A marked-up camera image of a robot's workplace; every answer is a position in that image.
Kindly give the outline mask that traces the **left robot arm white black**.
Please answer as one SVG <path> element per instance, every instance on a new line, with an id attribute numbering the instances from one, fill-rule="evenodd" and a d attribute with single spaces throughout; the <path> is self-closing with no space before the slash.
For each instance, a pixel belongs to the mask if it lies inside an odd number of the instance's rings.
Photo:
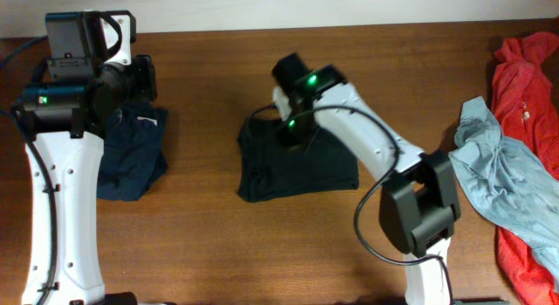
<path id="1" fill-rule="evenodd" d="M 109 294 L 97 246 L 97 184 L 107 119 L 156 97 L 155 69 L 134 55 L 127 10 L 49 13 L 49 55 L 10 108 L 31 169 L 31 259 L 24 304 L 134 304 Z"/>

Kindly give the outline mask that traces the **black t-shirt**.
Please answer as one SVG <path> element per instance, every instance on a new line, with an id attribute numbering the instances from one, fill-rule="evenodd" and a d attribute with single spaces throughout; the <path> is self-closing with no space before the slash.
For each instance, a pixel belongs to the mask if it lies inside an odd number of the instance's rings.
<path id="1" fill-rule="evenodd" d="M 241 179 L 238 195 L 248 203 L 301 194 L 355 190 L 355 156 L 333 135 L 319 130 L 308 148 L 287 149 L 277 133 L 282 120 L 248 118 L 238 135 Z"/>

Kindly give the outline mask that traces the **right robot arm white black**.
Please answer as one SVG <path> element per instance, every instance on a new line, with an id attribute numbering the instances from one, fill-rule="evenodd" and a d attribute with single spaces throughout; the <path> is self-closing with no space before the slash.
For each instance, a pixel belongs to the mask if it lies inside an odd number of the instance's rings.
<path id="1" fill-rule="evenodd" d="M 307 147 L 314 132 L 324 129 L 375 178 L 355 208 L 353 227 L 369 253 L 404 267 L 406 303 L 452 304 L 447 254 L 461 209 L 448 155 L 428 154 L 405 140 L 332 65 L 311 70 L 291 53 L 276 63 L 272 76 L 283 133 Z M 360 229 L 362 209 L 375 192 L 380 194 L 380 226 L 401 260 L 376 251 Z"/>

